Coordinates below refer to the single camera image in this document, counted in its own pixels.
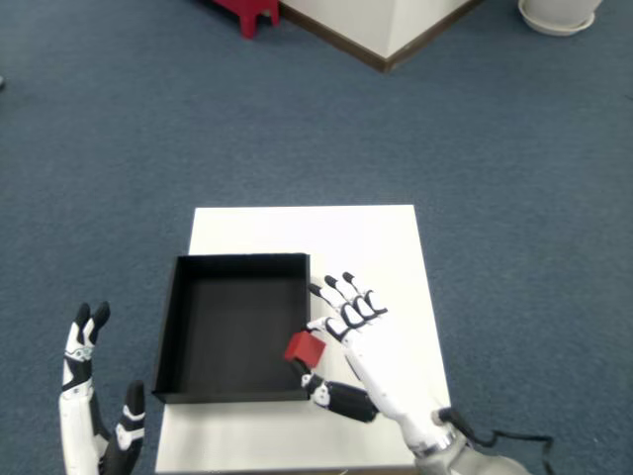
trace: white wall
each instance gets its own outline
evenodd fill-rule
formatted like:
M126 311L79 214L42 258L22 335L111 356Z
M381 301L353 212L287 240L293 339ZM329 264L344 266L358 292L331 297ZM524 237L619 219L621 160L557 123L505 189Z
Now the white wall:
M281 0L366 49L388 57L468 0Z
M387 56L453 13L468 0L397 0Z
M389 55L397 1L282 0L289 7L383 57Z

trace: black tray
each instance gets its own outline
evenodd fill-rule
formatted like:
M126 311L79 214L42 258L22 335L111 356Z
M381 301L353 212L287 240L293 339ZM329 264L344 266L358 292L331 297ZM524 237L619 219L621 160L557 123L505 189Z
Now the black tray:
M163 403L306 399L284 360L310 320L306 254L180 256L153 394Z

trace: floor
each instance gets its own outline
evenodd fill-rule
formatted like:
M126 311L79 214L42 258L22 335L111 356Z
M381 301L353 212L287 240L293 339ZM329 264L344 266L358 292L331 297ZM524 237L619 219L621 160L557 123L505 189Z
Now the floor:
M416 205L454 404L481 432L555 435L559 474L629 471L633 3L565 40L514 4L381 75L287 22L244 41L199 0L1 3L3 472L63 472L80 302L113 309L106 422L129 381L150 386L195 207L394 203ZM153 471L147 410L135 473ZM499 450L543 473L537 446Z

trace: red block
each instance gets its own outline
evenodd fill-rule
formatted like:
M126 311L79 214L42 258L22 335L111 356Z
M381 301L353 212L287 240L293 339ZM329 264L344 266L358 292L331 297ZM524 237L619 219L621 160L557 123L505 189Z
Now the red block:
M318 361L324 349L325 343L316 336L312 336L308 332L299 332L293 334L293 337L290 339L290 343L288 343L288 347L284 353L284 358L288 361L298 358L310 368L314 368L318 365Z
M245 38L253 38L257 29L257 15L268 10L273 25L279 24L278 0L215 0L235 15L239 16L241 33Z

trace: white flower pot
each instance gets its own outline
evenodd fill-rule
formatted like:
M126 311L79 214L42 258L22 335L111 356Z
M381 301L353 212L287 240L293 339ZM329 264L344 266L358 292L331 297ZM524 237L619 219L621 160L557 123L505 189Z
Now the white flower pot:
M588 28L602 0L519 0L525 22L548 35L568 36Z

